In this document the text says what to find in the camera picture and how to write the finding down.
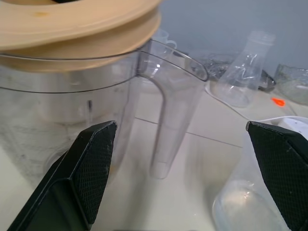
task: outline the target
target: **orange object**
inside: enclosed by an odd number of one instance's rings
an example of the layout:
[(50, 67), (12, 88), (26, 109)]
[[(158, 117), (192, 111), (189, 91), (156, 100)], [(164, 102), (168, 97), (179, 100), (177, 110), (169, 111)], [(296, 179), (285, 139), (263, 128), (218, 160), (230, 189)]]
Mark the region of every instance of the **orange object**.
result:
[(271, 100), (274, 101), (275, 104), (277, 104), (279, 107), (285, 106), (285, 101), (277, 98), (272, 98)]

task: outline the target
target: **pitcher handle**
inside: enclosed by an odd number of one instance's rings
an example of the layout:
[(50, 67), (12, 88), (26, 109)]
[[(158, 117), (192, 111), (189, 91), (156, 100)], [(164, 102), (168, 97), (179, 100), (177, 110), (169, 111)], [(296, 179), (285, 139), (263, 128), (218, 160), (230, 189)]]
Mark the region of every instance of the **pitcher handle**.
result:
[(168, 46), (166, 49), (183, 59), (181, 66), (150, 54), (146, 46), (140, 51), (138, 64), (138, 75), (153, 82), (163, 96), (150, 169), (158, 179), (164, 179), (170, 171), (204, 88), (200, 80), (207, 80), (201, 64), (197, 70), (191, 58)]

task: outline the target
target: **beige lid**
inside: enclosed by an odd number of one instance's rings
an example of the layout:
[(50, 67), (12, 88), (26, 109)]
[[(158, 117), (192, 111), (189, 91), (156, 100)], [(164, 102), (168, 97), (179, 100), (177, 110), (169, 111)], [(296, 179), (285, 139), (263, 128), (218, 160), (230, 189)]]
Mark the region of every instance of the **beige lid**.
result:
[(111, 30), (146, 15), (160, 1), (77, 0), (54, 4), (51, 0), (0, 0), (0, 51)]
[(43, 61), (21, 59), (0, 55), (0, 64), (28, 72), (62, 72), (98, 67), (115, 62), (124, 56), (91, 59), (133, 51), (148, 41), (159, 28), (161, 16), (154, 9), (130, 23), (95, 35), (76, 38), (43, 46), (6, 51), (6, 54), (49, 58), (74, 59), (81, 61)]

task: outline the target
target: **glass beaker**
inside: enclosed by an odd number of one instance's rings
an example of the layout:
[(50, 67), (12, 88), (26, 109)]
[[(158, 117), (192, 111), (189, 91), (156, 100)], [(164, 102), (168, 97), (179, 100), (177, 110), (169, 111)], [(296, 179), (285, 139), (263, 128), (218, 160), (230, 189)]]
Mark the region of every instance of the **glass beaker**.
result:
[[(182, 62), (151, 55), (151, 43), (176, 52)], [(129, 141), (141, 77), (163, 95), (151, 174), (165, 178), (207, 80), (202, 65), (151, 40), (132, 52), (86, 59), (2, 53), (0, 65), (0, 145), (35, 186), (80, 131), (108, 120), (118, 125), (111, 176), (116, 172)]]

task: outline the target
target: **gray wall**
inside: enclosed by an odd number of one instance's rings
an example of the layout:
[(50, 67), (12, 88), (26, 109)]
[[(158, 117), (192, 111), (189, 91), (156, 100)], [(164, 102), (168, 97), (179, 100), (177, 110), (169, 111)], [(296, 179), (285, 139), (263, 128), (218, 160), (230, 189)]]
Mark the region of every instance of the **gray wall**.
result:
[(265, 30), (276, 35), (269, 74), (279, 63), (308, 69), (307, 0), (165, 0), (161, 12), (179, 50), (241, 51), (250, 31)]

